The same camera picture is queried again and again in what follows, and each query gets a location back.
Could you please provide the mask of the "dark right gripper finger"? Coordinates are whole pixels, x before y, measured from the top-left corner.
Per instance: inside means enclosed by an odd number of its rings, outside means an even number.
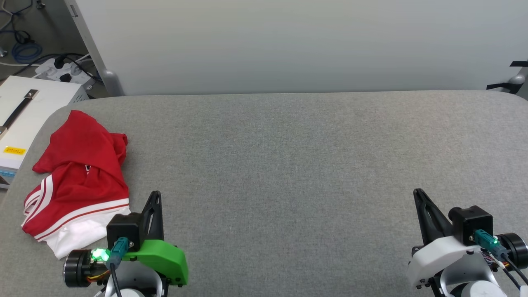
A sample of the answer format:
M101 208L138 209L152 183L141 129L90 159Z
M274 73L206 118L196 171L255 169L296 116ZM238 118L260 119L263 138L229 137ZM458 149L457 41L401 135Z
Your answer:
M438 238L449 237L452 235L452 224L436 206L436 204L426 194L427 200L427 221L428 221L428 235L429 243L432 243Z
M420 232L421 232L421 238L424 245L427 245L429 243L429 235L428 235L428 221L427 221L427 200L426 200L426 194L424 190L422 189L415 189L414 190L414 201L415 201L415 207L417 211L417 219L420 226Z

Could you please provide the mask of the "white power strip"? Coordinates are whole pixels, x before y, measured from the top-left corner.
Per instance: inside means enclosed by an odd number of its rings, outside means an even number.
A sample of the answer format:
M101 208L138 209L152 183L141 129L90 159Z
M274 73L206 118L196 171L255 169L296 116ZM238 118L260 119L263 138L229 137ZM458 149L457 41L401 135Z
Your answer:
M91 90L96 83L95 79L80 69L76 64L69 62L58 62L56 58L47 59L35 69L33 78L52 80L65 83L77 83L85 90Z

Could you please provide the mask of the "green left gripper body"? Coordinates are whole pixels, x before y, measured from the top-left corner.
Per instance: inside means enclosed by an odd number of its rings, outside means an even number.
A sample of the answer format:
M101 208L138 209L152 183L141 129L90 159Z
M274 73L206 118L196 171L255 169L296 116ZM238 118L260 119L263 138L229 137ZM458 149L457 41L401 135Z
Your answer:
M164 240L144 240L137 252L132 243L118 239L111 249L73 250L64 262L64 282L69 288L96 284L104 288L183 287L189 269L183 250Z

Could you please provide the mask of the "white equipment box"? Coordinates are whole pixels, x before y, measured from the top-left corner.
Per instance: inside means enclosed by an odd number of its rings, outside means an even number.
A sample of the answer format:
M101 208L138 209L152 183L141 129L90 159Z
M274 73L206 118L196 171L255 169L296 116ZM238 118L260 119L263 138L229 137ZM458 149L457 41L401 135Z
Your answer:
M0 189L11 186L28 149L45 121L58 109L89 100L77 83L10 76L0 83L0 126L29 90L39 90L0 139Z

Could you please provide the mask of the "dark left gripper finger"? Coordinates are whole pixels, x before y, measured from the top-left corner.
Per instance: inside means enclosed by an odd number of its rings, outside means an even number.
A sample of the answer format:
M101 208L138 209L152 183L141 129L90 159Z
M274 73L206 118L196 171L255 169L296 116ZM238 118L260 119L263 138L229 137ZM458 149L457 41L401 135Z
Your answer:
M161 240L161 192L152 191L142 211L145 239Z
M160 191L156 192L156 238L159 240L165 239L164 222L163 222L163 205L162 195Z

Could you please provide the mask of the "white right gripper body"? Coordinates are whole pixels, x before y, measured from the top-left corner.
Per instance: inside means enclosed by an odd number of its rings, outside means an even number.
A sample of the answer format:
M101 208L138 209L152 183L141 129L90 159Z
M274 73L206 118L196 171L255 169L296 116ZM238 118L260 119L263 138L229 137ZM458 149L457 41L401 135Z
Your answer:
M528 289L528 245L515 233L478 233L475 245L453 236L414 248L407 279L416 289L500 289L494 273L504 272L517 289Z

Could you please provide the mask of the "pale grey partition panel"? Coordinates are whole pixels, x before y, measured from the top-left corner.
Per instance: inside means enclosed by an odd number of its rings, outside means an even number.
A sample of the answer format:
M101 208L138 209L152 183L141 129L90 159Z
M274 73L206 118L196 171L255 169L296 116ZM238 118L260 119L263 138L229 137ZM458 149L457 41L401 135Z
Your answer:
M528 85L528 0L64 1L125 96Z

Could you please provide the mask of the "red white basketball jersey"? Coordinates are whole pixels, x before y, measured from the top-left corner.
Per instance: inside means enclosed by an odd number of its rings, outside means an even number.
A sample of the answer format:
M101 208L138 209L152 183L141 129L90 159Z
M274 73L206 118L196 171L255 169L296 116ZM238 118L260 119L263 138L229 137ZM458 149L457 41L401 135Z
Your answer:
M56 258L107 235L115 215L128 215L130 191L121 167L127 136L110 133L88 114L73 110L33 171L47 176L24 200L21 229L45 242Z

